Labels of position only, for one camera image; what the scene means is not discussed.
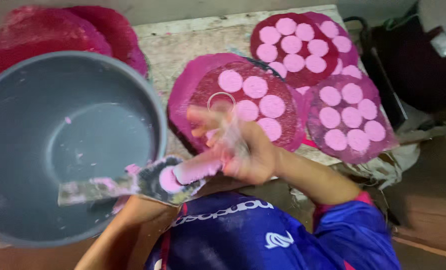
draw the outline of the pink mesh screen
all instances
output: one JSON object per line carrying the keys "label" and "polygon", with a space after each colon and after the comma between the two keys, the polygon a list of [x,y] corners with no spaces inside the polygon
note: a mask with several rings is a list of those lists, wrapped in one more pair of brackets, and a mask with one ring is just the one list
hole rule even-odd
{"label": "pink mesh screen", "polygon": [[366,76],[333,75],[310,88],[307,127],[319,149],[347,163],[365,163],[397,144],[380,110],[380,96]]}
{"label": "pink mesh screen", "polygon": [[[223,71],[229,70],[238,73],[242,79],[231,84],[232,86],[237,85],[236,88],[240,84],[242,85],[236,91],[231,87],[227,88],[229,84],[223,85],[223,88],[227,89],[227,93],[231,94],[236,102],[243,101],[239,105],[241,107],[238,108],[238,111],[241,108],[247,109],[245,115],[251,118],[256,105],[258,113],[255,121],[264,130],[266,129],[268,137],[274,139],[273,143],[289,151],[296,150],[305,135],[304,126],[309,109],[308,100],[288,87],[280,78],[274,76],[271,70],[264,70],[246,58],[231,53],[199,56],[186,65],[183,73],[175,81],[168,101],[168,112],[171,123],[177,128],[177,136],[183,135],[184,139],[198,153],[208,149],[206,137],[195,138],[191,135],[191,129],[195,128],[197,123],[186,120],[186,110],[189,105],[206,107],[212,94],[225,92],[220,87],[219,78]],[[251,92],[259,89],[261,80],[266,82],[267,91],[265,93]],[[227,95],[217,95],[211,103],[220,100],[232,102]],[[279,104],[276,108],[269,107],[268,103],[265,105],[267,101],[269,104],[275,104],[275,100],[278,100],[276,102]]]}

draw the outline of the magenta mesh screen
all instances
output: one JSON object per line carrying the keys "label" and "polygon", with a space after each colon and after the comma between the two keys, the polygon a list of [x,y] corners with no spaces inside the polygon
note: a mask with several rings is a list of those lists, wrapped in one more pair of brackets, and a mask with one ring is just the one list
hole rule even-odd
{"label": "magenta mesh screen", "polygon": [[[222,87],[221,78],[232,83]],[[261,90],[262,84],[266,84],[266,91]],[[300,146],[305,135],[308,100],[274,76],[271,70],[264,70],[235,54],[219,53],[190,61],[175,81],[168,101],[170,121],[197,152],[207,149],[207,138],[191,135],[197,123],[186,120],[186,109],[189,105],[206,107],[210,96],[218,92],[231,94],[237,102],[238,115],[260,124],[273,144],[289,151]],[[211,103],[220,100],[232,102],[227,95],[217,95]]]}

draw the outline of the red mesh sheet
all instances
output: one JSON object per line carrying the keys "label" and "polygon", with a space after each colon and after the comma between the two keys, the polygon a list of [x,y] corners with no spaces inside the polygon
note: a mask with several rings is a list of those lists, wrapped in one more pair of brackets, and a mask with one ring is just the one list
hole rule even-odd
{"label": "red mesh sheet", "polygon": [[[224,92],[218,84],[218,77],[225,70],[238,72],[243,80],[250,76],[256,76],[267,82],[268,91],[265,96],[278,96],[285,105],[284,113],[274,118],[280,124],[282,132],[281,137],[273,143],[289,151],[298,149],[305,135],[304,126],[309,109],[308,100],[291,87],[288,87],[271,71],[255,66],[247,59],[231,53],[199,56],[187,64],[183,73],[175,81],[168,101],[168,111],[170,121],[177,127],[180,135],[184,135],[184,138],[190,142],[198,153],[208,149],[205,145],[207,141],[205,137],[195,138],[191,135],[191,128],[195,128],[196,123],[190,123],[186,120],[186,110],[189,105],[206,107],[212,94]],[[258,106],[261,101],[261,98],[253,99],[249,97],[243,89],[230,94],[236,102],[248,100]],[[213,104],[213,102],[219,100],[231,102],[228,96],[218,95],[212,99],[211,103]],[[265,116],[262,116],[260,111],[256,121],[262,118],[265,118]]]}
{"label": "red mesh sheet", "polygon": [[[305,15],[302,14],[295,14],[295,13],[287,13],[287,14],[278,14],[278,15],[273,15],[268,17],[267,19],[260,21],[255,29],[253,30],[253,34],[251,35],[251,40],[250,40],[250,51],[251,51],[251,55],[256,58],[259,59],[259,57],[256,54],[256,50],[258,49],[258,47],[263,44],[263,42],[260,40],[259,38],[259,32],[262,28],[264,27],[274,27],[276,22],[278,20],[280,20],[281,18],[290,18],[293,21],[295,21],[297,24],[309,24],[314,31],[314,40],[323,40],[328,44],[328,53],[326,53],[326,55],[324,55],[322,58],[325,60],[326,62],[326,68],[323,72],[321,73],[314,73],[311,72],[307,66],[305,66],[302,70],[298,71],[298,72],[288,72],[286,75],[286,82],[294,87],[294,88],[301,88],[301,87],[305,87],[305,86],[313,86],[317,83],[319,83],[320,81],[322,81],[323,79],[325,79],[326,77],[328,77],[333,70],[335,69],[336,65],[337,65],[337,59],[338,59],[338,50],[336,49],[336,47],[333,45],[332,41],[325,36],[320,29],[318,28],[318,26],[316,26],[316,24],[308,17],[306,17]],[[288,54],[285,51],[283,51],[283,49],[281,48],[281,40],[286,37],[286,35],[281,35],[280,40],[275,44],[276,48],[277,48],[277,52],[278,52],[278,56],[276,58],[276,60],[274,60],[275,62],[279,62],[279,63],[283,63],[283,59],[284,57]],[[302,56],[303,58],[307,59],[308,56],[311,55],[311,53],[308,50],[308,41],[302,41],[303,45],[301,47],[301,50],[296,53],[300,56]]]}
{"label": "red mesh sheet", "polygon": [[[345,109],[346,107],[358,108],[358,103],[350,104],[346,102],[344,98],[342,98],[338,105],[329,106],[320,98],[320,91],[324,87],[330,86],[335,88],[338,91],[338,93],[342,95],[343,87],[351,83],[354,83],[361,88],[363,93],[362,96],[363,100],[368,99],[377,106],[376,117],[372,119],[372,121],[376,121],[382,125],[382,127],[385,130],[385,136],[381,141],[378,142],[370,141],[369,147],[363,151],[354,150],[352,149],[352,147],[350,147],[350,145],[347,145],[344,150],[337,151],[327,145],[324,138],[327,132],[329,132],[332,129],[337,129],[342,131],[343,134],[347,136],[350,130],[354,129],[364,130],[365,124],[371,120],[362,118],[361,124],[358,127],[354,128],[348,127],[343,120],[341,120],[340,124],[334,128],[325,127],[320,119],[320,112],[323,108],[332,107],[336,111],[338,111],[341,116],[343,109]],[[327,78],[326,80],[322,81],[321,83],[311,87],[310,91],[311,93],[313,93],[314,98],[313,101],[311,102],[307,127],[311,134],[311,137],[313,138],[313,141],[316,143],[318,148],[322,150],[325,154],[341,159],[342,161],[347,163],[359,164],[368,162],[370,159],[378,156],[380,152],[382,152],[382,150],[384,150],[388,146],[397,144],[394,138],[393,129],[386,120],[382,111],[380,110],[381,101],[378,89],[376,89],[375,85],[368,77],[364,76],[360,80],[347,75],[333,75]]]}
{"label": "red mesh sheet", "polygon": [[38,6],[15,9],[0,28],[0,73],[22,60],[62,50],[112,55],[93,25],[67,10]]}

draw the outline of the pink dough circle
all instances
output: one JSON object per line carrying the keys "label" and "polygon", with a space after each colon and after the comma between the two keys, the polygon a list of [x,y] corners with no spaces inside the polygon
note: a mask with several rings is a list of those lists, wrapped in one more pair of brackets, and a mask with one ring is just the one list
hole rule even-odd
{"label": "pink dough circle", "polygon": [[345,134],[339,129],[332,129],[325,134],[325,144],[335,151],[345,150],[347,146]]}
{"label": "pink dough circle", "polygon": [[342,111],[342,120],[347,127],[357,128],[361,125],[362,117],[355,107],[346,107]]}
{"label": "pink dough circle", "polygon": [[160,173],[160,185],[169,193],[176,193],[183,188],[183,185],[176,180],[173,169],[174,166],[168,166]]}
{"label": "pink dough circle", "polygon": [[332,75],[338,75],[343,70],[343,61],[338,58],[335,70],[333,70]]}
{"label": "pink dough circle", "polygon": [[252,99],[262,98],[267,91],[268,84],[261,77],[250,76],[243,82],[243,92]]}
{"label": "pink dough circle", "polygon": [[313,73],[322,73],[326,69],[326,61],[318,55],[310,55],[306,58],[306,66]]}
{"label": "pink dough circle", "polygon": [[283,65],[289,72],[298,72],[305,67],[305,59],[298,54],[288,54],[283,58]]}
{"label": "pink dough circle", "polygon": [[259,31],[259,39],[266,44],[273,45],[280,40],[281,34],[276,28],[271,26],[263,27]]}
{"label": "pink dough circle", "polygon": [[336,37],[340,32],[333,21],[322,22],[322,25],[320,25],[320,30],[323,32],[323,34],[325,34],[325,36],[331,39]]}
{"label": "pink dough circle", "polygon": [[242,100],[236,105],[236,114],[244,121],[254,121],[258,118],[258,106],[253,101]]}
{"label": "pink dough circle", "polygon": [[363,91],[358,85],[348,83],[342,88],[342,96],[349,104],[357,104],[363,99]]}
{"label": "pink dough circle", "polygon": [[317,56],[325,56],[328,53],[328,43],[326,41],[321,39],[314,39],[310,40],[308,42],[308,50],[311,54],[317,55]]}
{"label": "pink dough circle", "polygon": [[373,120],[378,115],[378,108],[375,103],[369,99],[364,99],[358,103],[358,110],[361,116],[366,120]]}
{"label": "pink dough circle", "polygon": [[274,142],[281,137],[281,125],[273,118],[261,118],[256,123],[265,131],[270,141]]}
{"label": "pink dough circle", "polygon": [[326,128],[335,128],[340,124],[340,113],[332,107],[324,107],[320,111],[320,121]]}
{"label": "pink dough circle", "polygon": [[228,93],[234,93],[241,89],[243,78],[234,70],[225,70],[218,76],[218,85]]}
{"label": "pink dough circle", "polygon": [[278,56],[278,51],[276,50],[276,46],[263,43],[256,49],[256,55],[263,62],[269,63],[276,59]]}
{"label": "pink dough circle", "polygon": [[342,96],[336,88],[325,86],[320,90],[320,99],[328,106],[336,106],[342,101]]}
{"label": "pink dough circle", "polygon": [[295,35],[303,41],[310,41],[315,38],[315,30],[309,24],[300,23],[296,27]]}
{"label": "pink dough circle", "polygon": [[351,40],[346,36],[336,36],[333,39],[333,44],[336,46],[339,52],[349,52],[351,50]]}
{"label": "pink dough circle", "polygon": [[348,145],[356,151],[366,151],[370,146],[368,135],[361,129],[352,129],[346,134]]}
{"label": "pink dough circle", "polygon": [[294,35],[285,36],[281,40],[281,49],[286,53],[297,53],[301,50],[302,46],[301,40]]}
{"label": "pink dough circle", "polygon": [[278,32],[284,34],[285,36],[293,34],[294,31],[296,30],[296,23],[290,18],[279,19],[276,22],[275,26]]}
{"label": "pink dough circle", "polygon": [[349,65],[343,68],[342,75],[350,75],[357,79],[361,79],[361,71],[358,67],[354,65]]}
{"label": "pink dough circle", "polygon": [[366,122],[364,130],[368,138],[374,142],[380,142],[386,137],[385,128],[374,120]]}
{"label": "pink dough circle", "polygon": [[286,78],[286,74],[288,73],[288,71],[283,64],[281,64],[280,62],[271,62],[268,64],[268,66],[276,70],[276,72],[278,72],[278,74],[280,74],[283,79]]}
{"label": "pink dough circle", "polygon": [[266,95],[259,102],[259,110],[266,117],[280,117],[285,110],[284,101],[279,96]]}
{"label": "pink dough circle", "polygon": [[308,91],[308,89],[310,89],[310,86],[300,87],[300,88],[297,88],[295,90],[298,91],[298,93],[304,95]]}

